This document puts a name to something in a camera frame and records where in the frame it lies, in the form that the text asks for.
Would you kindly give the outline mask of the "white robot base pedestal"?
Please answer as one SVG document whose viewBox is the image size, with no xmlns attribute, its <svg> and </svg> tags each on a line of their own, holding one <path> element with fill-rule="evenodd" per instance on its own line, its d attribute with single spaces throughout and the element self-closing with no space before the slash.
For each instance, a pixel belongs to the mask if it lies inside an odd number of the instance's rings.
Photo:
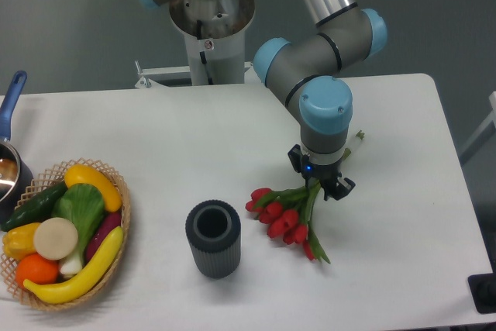
<svg viewBox="0 0 496 331">
<path fill-rule="evenodd" d="M 173 0 L 170 19 L 184 37 L 188 65 L 142 69 L 136 87 L 187 81 L 199 85 L 244 82 L 245 33 L 255 15 L 254 0 Z"/>
</svg>

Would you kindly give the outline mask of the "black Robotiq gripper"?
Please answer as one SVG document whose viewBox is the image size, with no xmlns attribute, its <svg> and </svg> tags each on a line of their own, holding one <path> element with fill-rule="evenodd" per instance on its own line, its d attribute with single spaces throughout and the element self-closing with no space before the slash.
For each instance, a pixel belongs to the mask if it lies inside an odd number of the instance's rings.
<svg viewBox="0 0 496 331">
<path fill-rule="evenodd" d="M 349 178 L 341 178 L 341 161 L 333 164 L 314 164 L 308 159 L 303 159 L 299 144 L 295 144 L 288 151 L 288 158 L 294 171 L 301 173 L 305 179 L 305 186 L 312 184 L 311 179 L 318 180 L 324 191 L 326 201 L 334 199 L 339 201 L 345 198 L 354 188 L 355 183 Z"/>
</svg>

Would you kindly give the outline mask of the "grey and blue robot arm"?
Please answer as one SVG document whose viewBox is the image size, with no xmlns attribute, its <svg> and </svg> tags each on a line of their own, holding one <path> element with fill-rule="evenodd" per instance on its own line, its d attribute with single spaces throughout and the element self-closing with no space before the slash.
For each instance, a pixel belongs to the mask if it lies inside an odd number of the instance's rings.
<svg viewBox="0 0 496 331">
<path fill-rule="evenodd" d="M 254 0 L 139 0 L 166 5 L 183 35 L 194 85 L 241 83 L 245 78 L 245 32 Z M 289 151 L 296 172 L 317 181 L 325 198 L 353 190 L 340 165 L 353 114 L 350 88 L 337 78 L 345 67 L 384 48 L 388 31 L 373 9 L 355 0 L 304 0 L 317 33 L 299 44 L 283 38 L 264 43 L 253 58 L 261 83 L 298 121 L 301 140 Z"/>
</svg>

